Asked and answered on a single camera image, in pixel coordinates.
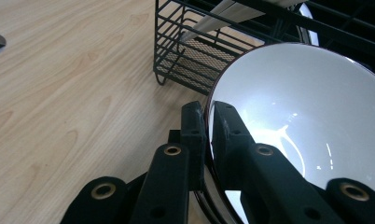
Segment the wire basket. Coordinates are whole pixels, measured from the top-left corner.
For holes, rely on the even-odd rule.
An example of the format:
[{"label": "wire basket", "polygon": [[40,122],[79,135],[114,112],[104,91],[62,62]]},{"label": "wire basket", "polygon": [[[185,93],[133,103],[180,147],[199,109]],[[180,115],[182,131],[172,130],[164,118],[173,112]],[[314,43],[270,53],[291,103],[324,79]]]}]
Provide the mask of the wire basket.
[{"label": "wire basket", "polygon": [[[345,5],[345,1],[307,2],[314,20],[299,15],[300,5],[283,9],[265,1],[239,0],[266,13],[241,23],[212,14],[219,2],[156,1],[153,71],[160,85],[170,79],[207,95],[222,71],[241,54],[263,44],[310,44],[303,38],[309,30],[318,34],[321,48],[358,61],[375,73],[375,0],[347,1]],[[195,30],[194,24],[205,15],[230,26],[209,33]],[[199,36],[183,42],[180,38],[187,31]]]}]

